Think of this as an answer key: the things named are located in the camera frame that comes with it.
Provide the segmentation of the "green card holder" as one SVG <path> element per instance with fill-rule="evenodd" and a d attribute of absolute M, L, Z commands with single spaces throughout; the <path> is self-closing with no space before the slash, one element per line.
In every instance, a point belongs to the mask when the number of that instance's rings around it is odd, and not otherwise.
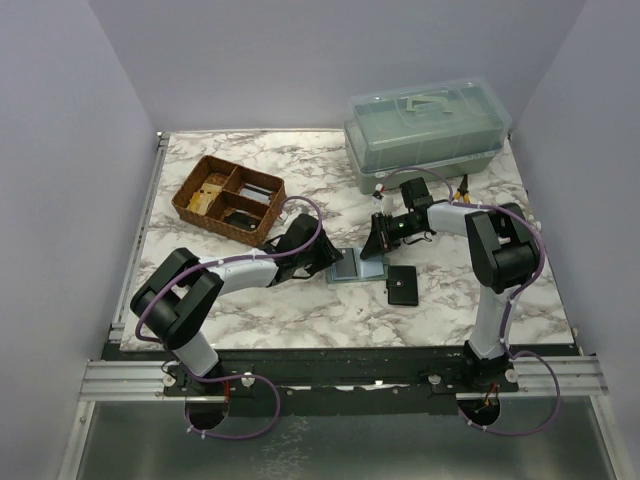
<path fill-rule="evenodd" d="M 383 281 L 388 278 L 389 262 L 383 255 L 361 259 L 361 247 L 339 247 L 342 259 L 326 270 L 329 284 Z"/>

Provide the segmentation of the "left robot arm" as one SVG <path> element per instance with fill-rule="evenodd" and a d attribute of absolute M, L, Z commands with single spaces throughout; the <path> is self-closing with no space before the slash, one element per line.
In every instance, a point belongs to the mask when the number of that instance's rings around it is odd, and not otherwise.
<path fill-rule="evenodd" d="M 209 395 L 222 380 L 218 354 L 202 333 L 214 302 L 297 279 L 300 269 L 302 279 L 311 278 L 342 259 L 318 220 L 300 214 L 285 233 L 236 257 L 200 258 L 187 248 L 174 250 L 133 295 L 130 310 L 188 369 L 188 384 Z"/>

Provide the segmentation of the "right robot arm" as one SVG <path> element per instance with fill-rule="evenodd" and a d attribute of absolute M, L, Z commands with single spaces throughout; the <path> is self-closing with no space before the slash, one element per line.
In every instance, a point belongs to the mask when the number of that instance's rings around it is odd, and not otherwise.
<path fill-rule="evenodd" d="M 517 302 L 544 267 L 541 239 L 515 203 L 480 207 L 436 201 L 421 177 L 403 182 L 400 189 L 408 212 L 397 217 L 373 214 L 360 258 L 390 253 L 416 234 L 447 233 L 467 239 L 472 270 L 481 289 L 459 371 L 467 389 L 483 391 L 509 364 L 508 337 Z"/>

